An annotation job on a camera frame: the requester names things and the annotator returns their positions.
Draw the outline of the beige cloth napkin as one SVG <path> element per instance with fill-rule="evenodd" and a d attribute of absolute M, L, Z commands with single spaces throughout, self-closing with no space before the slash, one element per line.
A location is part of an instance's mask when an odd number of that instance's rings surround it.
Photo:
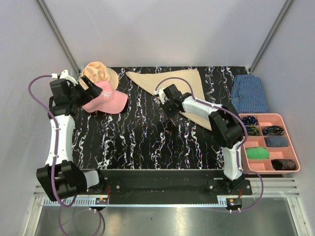
<path fill-rule="evenodd" d="M 157 74 L 127 72 L 126 75 L 139 87 L 153 95 L 156 87 L 166 88 L 174 84 L 182 93 L 193 91 L 194 96 L 205 99 L 200 74 L 197 69 L 178 70 Z"/>

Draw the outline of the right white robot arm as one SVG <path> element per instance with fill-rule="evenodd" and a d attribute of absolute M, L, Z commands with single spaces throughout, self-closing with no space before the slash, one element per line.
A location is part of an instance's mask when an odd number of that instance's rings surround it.
<path fill-rule="evenodd" d="M 219 182 L 219 188 L 229 195 L 240 191 L 245 180 L 240 148 L 246 129 L 234 106 L 212 104 L 189 92 L 182 94 L 174 84 L 158 89 L 155 96 L 160 98 L 160 106 L 170 118 L 181 112 L 209 121 L 215 141 L 223 152 L 223 180 Z"/>

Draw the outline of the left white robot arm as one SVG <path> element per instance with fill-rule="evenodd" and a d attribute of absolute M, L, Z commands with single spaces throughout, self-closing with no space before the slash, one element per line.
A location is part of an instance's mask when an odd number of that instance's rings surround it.
<path fill-rule="evenodd" d="M 36 171 L 37 180 L 53 202 L 88 191 L 100 195 L 106 190 L 103 175 L 99 170 L 84 172 L 73 163 L 72 135 L 79 108 L 98 98 L 102 90 L 87 76 L 81 78 L 86 89 L 65 72 L 51 77 L 49 104 L 40 103 L 50 120 L 51 144 L 44 167 Z"/>

